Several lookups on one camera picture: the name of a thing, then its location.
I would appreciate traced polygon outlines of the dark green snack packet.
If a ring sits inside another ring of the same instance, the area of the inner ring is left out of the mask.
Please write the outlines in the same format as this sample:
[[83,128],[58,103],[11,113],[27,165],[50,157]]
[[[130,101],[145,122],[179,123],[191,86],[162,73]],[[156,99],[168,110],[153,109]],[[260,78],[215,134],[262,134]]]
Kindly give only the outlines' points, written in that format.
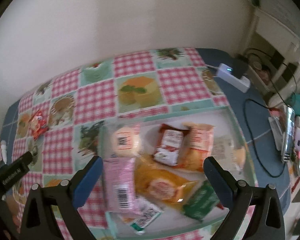
[[202,222],[219,203],[220,200],[212,185],[208,180],[205,180],[186,204],[183,205],[183,214]]

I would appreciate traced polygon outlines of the red cartoon snack bag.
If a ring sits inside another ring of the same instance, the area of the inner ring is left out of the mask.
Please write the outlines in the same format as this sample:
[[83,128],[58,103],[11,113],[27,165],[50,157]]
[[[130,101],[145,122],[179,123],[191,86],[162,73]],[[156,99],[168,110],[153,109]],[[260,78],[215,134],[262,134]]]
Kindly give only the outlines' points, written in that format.
[[48,131],[47,120],[41,110],[36,111],[30,119],[30,130],[34,140],[37,140],[42,134]]

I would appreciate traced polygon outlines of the peach jelly cup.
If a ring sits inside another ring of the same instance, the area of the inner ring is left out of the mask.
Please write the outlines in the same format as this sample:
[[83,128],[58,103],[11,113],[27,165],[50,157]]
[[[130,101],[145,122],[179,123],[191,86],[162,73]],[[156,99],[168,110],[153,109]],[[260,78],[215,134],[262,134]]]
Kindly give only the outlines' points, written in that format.
[[239,149],[236,149],[234,151],[235,154],[235,159],[236,159],[236,164],[240,169],[242,169],[245,165],[246,161],[246,150],[245,147],[241,147]]

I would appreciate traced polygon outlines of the white translucent snack packet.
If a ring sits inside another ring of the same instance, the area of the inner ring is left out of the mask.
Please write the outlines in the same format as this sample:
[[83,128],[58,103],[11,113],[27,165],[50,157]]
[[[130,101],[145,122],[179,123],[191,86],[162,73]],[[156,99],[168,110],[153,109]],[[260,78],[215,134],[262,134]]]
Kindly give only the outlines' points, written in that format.
[[218,137],[213,142],[211,156],[217,161],[235,161],[234,142],[228,137]]

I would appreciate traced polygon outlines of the pink snack packet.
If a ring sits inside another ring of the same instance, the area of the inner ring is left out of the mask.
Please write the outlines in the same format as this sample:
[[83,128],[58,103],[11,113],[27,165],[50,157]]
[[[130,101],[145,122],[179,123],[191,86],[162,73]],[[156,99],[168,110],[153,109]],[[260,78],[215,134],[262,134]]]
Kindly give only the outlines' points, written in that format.
[[140,214],[134,183],[135,158],[109,158],[103,165],[107,210],[114,213]]

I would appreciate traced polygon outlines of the green white biscuit packet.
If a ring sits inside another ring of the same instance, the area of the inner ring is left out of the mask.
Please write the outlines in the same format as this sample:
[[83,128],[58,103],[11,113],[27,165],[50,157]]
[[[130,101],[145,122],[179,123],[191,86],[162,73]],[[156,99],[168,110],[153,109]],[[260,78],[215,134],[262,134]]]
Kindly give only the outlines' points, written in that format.
[[119,218],[132,228],[137,235],[142,235],[145,233],[146,228],[164,213],[164,210],[142,196],[137,196],[136,200],[141,214],[133,217],[124,214],[119,215]]

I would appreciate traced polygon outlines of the cream orange snack bag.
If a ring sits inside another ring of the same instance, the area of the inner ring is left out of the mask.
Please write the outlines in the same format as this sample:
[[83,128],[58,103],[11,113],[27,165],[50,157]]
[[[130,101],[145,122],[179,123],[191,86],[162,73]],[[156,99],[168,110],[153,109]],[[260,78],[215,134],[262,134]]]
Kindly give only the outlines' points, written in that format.
[[211,155],[215,127],[210,124],[183,122],[190,131],[185,138],[177,168],[189,172],[204,172],[204,160]]

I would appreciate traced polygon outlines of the orange yellow pastry bag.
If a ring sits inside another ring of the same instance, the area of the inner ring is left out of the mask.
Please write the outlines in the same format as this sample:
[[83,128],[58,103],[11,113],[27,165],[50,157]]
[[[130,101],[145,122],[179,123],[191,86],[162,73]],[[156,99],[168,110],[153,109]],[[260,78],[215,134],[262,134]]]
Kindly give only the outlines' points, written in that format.
[[197,180],[191,181],[167,170],[148,155],[136,158],[134,181],[137,194],[176,210],[182,209],[198,185]]

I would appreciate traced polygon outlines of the round white cake packet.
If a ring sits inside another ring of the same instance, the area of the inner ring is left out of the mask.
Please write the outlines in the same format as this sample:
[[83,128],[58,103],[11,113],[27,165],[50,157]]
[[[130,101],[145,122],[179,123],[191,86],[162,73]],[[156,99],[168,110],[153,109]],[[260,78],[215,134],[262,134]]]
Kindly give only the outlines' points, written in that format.
[[111,135],[111,148],[118,157],[134,157],[141,151],[138,126],[124,126]]

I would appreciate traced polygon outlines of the dark red snack packet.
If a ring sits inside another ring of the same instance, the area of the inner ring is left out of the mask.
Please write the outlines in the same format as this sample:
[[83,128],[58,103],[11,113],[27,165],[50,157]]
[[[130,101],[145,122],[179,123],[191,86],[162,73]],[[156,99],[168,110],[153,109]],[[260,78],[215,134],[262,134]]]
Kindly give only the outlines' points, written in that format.
[[162,124],[153,153],[154,161],[171,167],[177,166],[184,139],[189,132],[189,129],[179,129],[168,124]]

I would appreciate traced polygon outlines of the pink phone case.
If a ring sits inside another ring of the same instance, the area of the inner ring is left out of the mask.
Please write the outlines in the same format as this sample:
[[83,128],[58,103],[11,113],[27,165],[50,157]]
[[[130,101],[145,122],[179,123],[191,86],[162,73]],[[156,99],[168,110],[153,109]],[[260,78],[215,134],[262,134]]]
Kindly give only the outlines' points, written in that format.
[[295,150],[300,152],[300,128],[296,127],[294,132],[294,147]]

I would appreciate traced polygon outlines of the white phone stand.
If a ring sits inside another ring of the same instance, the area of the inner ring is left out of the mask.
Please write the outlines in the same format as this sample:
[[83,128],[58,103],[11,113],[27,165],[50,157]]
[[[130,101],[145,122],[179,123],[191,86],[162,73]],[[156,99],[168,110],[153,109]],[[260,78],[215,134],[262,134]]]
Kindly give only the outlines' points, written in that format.
[[283,131],[279,119],[277,117],[271,116],[268,118],[268,121],[274,137],[276,149],[278,151],[281,151],[283,145]]

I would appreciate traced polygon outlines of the teal plastic box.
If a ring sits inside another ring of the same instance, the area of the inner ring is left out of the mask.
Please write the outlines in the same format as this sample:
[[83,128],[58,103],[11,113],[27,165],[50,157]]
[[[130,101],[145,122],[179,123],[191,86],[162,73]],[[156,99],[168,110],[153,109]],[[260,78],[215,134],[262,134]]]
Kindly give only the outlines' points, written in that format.
[[290,106],[293,108],[296,116],[300,116],[300,94],[295,94],[290,97]]

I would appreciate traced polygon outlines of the white lattice chair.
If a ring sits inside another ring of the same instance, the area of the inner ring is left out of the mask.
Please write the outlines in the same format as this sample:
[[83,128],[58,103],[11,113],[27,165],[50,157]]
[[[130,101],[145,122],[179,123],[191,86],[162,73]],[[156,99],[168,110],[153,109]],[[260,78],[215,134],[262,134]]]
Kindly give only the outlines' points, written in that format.
[[271,81],[271,85],[275,90],[275,94],[269,99],[268,107],[273,108],[282,103],[286,105],[286,100],[290,96],[300,93],[300,64],[284,87],[278,89],[273,81]]

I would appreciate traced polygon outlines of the black power adapter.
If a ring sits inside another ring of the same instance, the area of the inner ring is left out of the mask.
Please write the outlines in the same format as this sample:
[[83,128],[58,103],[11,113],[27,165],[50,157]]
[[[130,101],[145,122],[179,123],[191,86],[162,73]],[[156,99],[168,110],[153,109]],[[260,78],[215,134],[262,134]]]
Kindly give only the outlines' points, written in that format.
[[232,75],[238,79],[241,79],[243,74],[248,69],[248,59],[242,55],[236,57],[232,64]]

